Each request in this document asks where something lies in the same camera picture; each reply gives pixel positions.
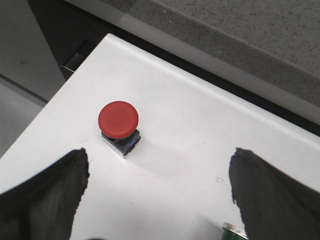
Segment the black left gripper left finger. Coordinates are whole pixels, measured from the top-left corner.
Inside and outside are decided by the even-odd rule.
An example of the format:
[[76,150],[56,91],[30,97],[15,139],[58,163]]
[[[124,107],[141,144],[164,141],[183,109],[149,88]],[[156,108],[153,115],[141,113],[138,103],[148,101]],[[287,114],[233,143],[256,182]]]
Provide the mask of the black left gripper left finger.
[[88,185],[86,150],[75,149],[0,195],[2,240],[68,240]]

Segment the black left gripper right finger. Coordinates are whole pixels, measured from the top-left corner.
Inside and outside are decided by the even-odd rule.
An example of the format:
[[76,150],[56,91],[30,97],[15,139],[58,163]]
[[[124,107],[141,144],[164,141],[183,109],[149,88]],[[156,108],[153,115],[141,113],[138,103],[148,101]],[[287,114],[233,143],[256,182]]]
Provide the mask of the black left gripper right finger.
[[320,193],[250,150],[229,162],[232,200],[250,240],[318,240]]

